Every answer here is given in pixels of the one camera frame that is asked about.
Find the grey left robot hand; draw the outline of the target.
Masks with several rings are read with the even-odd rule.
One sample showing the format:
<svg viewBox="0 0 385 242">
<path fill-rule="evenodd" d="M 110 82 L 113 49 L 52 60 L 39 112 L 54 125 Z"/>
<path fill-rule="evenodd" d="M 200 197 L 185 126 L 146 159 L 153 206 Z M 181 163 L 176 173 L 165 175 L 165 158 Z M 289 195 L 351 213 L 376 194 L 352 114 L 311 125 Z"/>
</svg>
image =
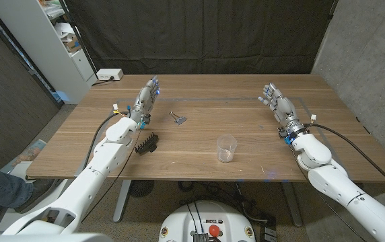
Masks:
<svg viewBox="0 0 385 242">
<path fill-rule="evenodd" d="M 150 123 L 150 112 L 153 109 L 156 97 L 160 94 L 158 76 L 153 76 L 141 89 L 131 108 L 129 118 L 136 121 L 139 129 L 144 129 Z"/>
</svg>

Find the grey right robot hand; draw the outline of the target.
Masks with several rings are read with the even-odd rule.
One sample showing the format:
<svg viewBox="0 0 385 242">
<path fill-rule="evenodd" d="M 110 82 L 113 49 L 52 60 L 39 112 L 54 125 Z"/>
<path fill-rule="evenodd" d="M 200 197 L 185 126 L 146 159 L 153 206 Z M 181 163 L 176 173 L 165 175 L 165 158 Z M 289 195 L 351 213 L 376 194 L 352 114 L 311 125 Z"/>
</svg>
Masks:
<svg viewBox="0 0 385 242">
<path fill-rule="evenodd" d="M 283 138 L 288 138 L 292 142 L 305 130 L 293 103 L 273 83 L 264 86 L 263 96 L 258 97 L 258 100 L 274 113 L 276 121 L 286 132 Z"/>
</svg>

